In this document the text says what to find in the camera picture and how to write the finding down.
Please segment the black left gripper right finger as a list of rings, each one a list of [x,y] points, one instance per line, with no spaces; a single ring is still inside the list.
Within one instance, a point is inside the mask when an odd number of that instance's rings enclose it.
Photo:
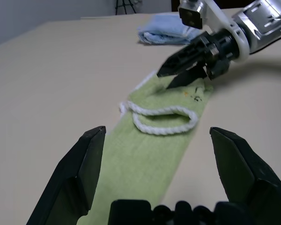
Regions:
[[[281,180],[248,142],[211,127],[217,170],[230,202],[243,203],[258,225],[281,225]]]

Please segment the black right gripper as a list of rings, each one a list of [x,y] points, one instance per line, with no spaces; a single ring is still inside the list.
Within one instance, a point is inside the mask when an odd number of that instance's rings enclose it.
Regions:
[[[167,89],[188,86],[199,78],[213,80],[225,74],[239,49],[228,31],[197,36],[192,43],[169,56],[157,72],[158,77],[177,75]]]

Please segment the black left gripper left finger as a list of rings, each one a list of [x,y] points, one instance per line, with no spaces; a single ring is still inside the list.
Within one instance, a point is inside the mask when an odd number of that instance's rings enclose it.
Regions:
[[[92,207],[106,127],[86,131],[59,161],[27,223],[75,225]]]

